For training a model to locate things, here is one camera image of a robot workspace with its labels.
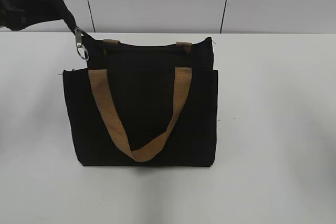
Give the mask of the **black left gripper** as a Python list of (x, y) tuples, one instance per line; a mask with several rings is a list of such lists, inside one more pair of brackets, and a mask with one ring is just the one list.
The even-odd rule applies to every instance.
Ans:
[(52, 21), (48, 0), (1, 0), (1, 27), (22, 30)]

